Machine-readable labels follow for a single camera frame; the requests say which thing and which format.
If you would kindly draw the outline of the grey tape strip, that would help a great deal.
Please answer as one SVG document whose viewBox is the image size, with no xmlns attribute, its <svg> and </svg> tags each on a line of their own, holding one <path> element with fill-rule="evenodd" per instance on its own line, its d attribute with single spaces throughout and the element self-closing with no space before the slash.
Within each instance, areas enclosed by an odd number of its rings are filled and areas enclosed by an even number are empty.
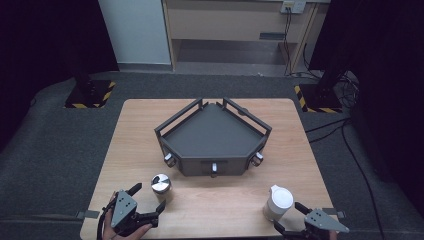
<svg viewBox="0 0 424 240">
<path fill-rule="evenodd" d="M 85 219 L 85 218 L 97 219 L 99 214 L 100 214 L 99 211 L 86 210 L 86 211 L 77 212 L 76 217 L 78 219 Z"/>
<path fill-rule="evenodd" d="M 344 211 L 339 211 L 335 208 L 322 208 L 322 211 L 324 211 L 328 215 L 335 215 L 339 219 L 346 218 L 346 214 Z"/>
</svg>

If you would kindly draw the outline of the white panel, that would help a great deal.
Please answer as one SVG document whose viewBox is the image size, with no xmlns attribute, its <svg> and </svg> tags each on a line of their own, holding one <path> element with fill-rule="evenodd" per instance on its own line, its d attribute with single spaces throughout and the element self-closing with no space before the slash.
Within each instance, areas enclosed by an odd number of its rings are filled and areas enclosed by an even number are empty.
<svg viewBox="0 0 424 240">
<path fill-rule="evenodd" d="M 162 0 L 99 0 L 119 64 L 170 65 Z"/>
</svg>

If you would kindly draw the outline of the black corner shelf rack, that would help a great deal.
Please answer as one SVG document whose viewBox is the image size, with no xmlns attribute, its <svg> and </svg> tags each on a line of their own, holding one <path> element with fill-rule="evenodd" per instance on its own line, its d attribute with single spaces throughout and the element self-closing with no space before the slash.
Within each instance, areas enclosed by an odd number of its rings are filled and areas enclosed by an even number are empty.
<svg viewBox="0 0 424 240">
<path fill-rule="evenodd" d="M 155 128 L 164 163 L 185 176 L 239 176 L 263 161 L 272 127 L 229 98 L 196 99 Z"/>
</svg>

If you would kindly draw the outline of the glass spice jar metal lid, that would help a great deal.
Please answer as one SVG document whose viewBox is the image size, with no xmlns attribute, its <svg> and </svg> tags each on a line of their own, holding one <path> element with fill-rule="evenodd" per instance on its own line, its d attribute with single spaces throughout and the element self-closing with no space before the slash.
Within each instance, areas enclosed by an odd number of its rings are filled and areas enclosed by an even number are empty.
<svg viewBox="0 0 424 240">
<path fill-rule="evenodd" d="M 159 202 L 169 203 L 173 198 L 171 179 L 163 173 L 155 175 L 151 180 L 151 189 Z"/>
</svg>

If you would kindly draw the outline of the white seasoning container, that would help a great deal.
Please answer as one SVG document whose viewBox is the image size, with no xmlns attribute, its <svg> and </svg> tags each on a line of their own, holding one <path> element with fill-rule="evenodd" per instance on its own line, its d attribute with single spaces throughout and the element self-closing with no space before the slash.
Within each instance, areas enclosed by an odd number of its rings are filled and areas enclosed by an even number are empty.
<svg viewBox="0 0 424 240">
<path fill-rule="evenodd" d="M 271 222 L 279 221 L 293 203 L 293 195 L 288 189 L 273 185 L 270 187 L 269 197 L 263 207 L 263 215 Z"/>
</svg>

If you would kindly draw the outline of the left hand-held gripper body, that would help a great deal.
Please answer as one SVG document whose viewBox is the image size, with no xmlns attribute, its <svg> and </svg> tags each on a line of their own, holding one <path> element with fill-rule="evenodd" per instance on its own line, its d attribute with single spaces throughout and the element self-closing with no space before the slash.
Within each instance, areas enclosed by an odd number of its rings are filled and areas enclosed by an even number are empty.
<svg viewBox="0 0 424 240">
<path fill-rule="evenodd" d="M 133 199 L 135 193 L 135 190 L 120 190 L 114 199 L 110 226 L 119 236 L 128 237 L 148 224 L 153 228 L 159 225 L 159 212 L 137 212 L 138 203 Z"/>
</svg>

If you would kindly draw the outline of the white wall power outlet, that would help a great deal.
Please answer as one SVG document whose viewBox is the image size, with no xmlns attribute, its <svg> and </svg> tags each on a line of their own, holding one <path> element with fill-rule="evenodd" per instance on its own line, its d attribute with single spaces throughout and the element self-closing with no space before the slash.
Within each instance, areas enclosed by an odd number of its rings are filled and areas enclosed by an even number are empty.
<svg viewBox="0 0 424 240">
<path fill-rule="evenodd" d="M 302 14 L 306 7 L 306 0 L 284 0 L 280 12 L 282 14 Z"/>
</svg>

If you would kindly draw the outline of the black stand with striped base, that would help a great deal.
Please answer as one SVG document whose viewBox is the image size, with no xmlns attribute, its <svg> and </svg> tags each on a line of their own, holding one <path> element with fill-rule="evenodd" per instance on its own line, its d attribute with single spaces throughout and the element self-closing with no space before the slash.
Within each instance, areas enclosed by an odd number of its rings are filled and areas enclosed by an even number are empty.
<svg viewBox="0 0 424 240">
<path fill-rule="evenodd" d="M 115 83 L 111 80 L 93 80 L 83 69 L 79 59 L 66 61 L 75 87 L 65 101 L 66 108 L 102 108 L 109 99 Z"/>
<path fill-rule="evenodd" d="M 335 84 L 343 75 L 340 58 L 329 61 L 324 74 L 316 84 L 299 84 L 294 87 L 303 112 L 341 113 L 342 104 L 334 92 Z"/>
</svg>

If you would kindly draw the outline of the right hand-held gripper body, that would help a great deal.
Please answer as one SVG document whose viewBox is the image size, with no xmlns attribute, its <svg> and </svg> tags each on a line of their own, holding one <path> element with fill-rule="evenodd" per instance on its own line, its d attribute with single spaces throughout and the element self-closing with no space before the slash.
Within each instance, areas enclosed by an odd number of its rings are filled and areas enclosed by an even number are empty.
<svg viewBox="0 0 424 240">
<path fill-rule="evenodd" d="M 329 240 L 329 231 L 350 232 L 347 226 L 330 217 L 322 209 L 311 210 L 312 212 L 304 217 L 305 229 L 300 232 L 285 230 L 285 240 Z"/>
</svg>

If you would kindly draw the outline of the person's left hand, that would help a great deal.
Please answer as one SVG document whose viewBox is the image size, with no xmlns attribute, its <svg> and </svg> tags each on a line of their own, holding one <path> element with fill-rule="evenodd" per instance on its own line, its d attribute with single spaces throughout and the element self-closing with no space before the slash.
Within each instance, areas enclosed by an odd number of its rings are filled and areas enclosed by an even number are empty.
<svg viewBox="0 0 424 240">
<path fill-rule="evenodd" d="M 111 227 L 112 211 L 109 210 L 105 215 L 102 240 L 141 240 L 141 238 L 152 228 L 151 224 L 143 225 L 128 236 L 118 235 Z"/>
</svg>

